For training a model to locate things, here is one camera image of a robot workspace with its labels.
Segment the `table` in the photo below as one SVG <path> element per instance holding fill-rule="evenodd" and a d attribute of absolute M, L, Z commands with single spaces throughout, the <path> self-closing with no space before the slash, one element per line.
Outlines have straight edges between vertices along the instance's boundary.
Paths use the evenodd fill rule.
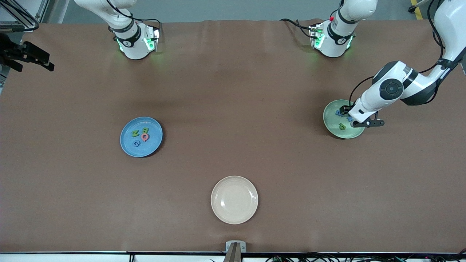
<path fill-rule="evenodd" d="M 433 103 L 397 102 L 379 114 L 385 127 L 356 139 L 322 121 L 387 62 L 434 63 L 427 21 L 363 21 L 336 59 L 281 21 L 204 21 L 164 24 L 161 52 L 131 61 L 106 27 L 45 24 L 25 36 L 55 72 L 27 64 L 0 96 L 1 251 L 216 251 L 232 239 L 262 252 L 464 247 L 460 69 Z M 139 116 L 164 129 L 147 158 L 118 142 Z M 241 225 L 209 203 L 230 175 L 259 193 Z"/>

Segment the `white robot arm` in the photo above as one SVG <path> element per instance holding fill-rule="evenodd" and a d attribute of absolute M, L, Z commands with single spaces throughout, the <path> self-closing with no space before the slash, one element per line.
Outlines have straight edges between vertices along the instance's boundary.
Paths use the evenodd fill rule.
<path fill-rule="evenodd" d="M 423 76 L 401 61 L 386 64 L 377 72 L 372 86 L 353 106 L 342 107 L 355 120 L 353 127 L 381 126 L 377 113 L 398 99 L 407 105 L 422 105 L 430 101 L 439 85 L 461 62 L 466 54 L 466 1 L 444 1 L 435 14 L 435 27 L 445 43 L 445 54 L 428 76 Z"/>
<path fill-rule="evenodd" d="M 335 17 L 311 29 L 311 45 L 325 56 L 338 57 L 350 47 L 353 32 L 360 20 L 370 17 L 378 0 L 345 0 Z"/>
<path fill-rule="evenodd" d="M 160 30 L 135 21 L 131 18 L 131 13 L 126 10 L 135 5 L 136 0 L 75 0 L 75 2 L 107 22 L 110 30 L 116 35 L 120 50 L 128 58 L 142 59 L 156 50 Z"/>

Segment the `yellow floor tape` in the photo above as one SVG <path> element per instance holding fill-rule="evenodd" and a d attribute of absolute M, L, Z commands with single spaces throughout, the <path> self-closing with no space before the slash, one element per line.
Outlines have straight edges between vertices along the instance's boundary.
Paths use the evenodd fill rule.
<path fill-rule="evenodd" d="M 416 0 L 411 0 L 411 4 L 415 6 L 418 4 L 418 2 Z M 419 9 L 419 7 L 416 7 L 414 13 L 416 14 L 417 20 L 422 20 L 421 10 Z"/>

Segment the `gray floor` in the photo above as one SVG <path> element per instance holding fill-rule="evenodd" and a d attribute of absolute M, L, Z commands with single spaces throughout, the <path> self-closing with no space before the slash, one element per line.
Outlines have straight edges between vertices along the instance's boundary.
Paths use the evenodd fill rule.
<path fill-rule="evenodd" d="M 157 18 L 162 22 L 204 20 L 309 20 L 326 19 L 340 0 L 139 0 L 129 10 L 137 18 Z M 411 20 L 410 0 L 379 0 L 369 20 Z M 63 23 L 103 23 L 95 14 L 70 0 Z"/>

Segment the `cream ceramic plate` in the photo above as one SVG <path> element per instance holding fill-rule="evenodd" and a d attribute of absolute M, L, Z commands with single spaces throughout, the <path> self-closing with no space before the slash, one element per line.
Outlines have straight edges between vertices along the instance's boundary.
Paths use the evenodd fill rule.
<path fill-rule="evenodd" d="M 256 188 L 246 178 L 226 177 L 212 190 L 210 203 L 215 215 L 225 223 L 241 224 L 256 212 L 259 198 Z"/>

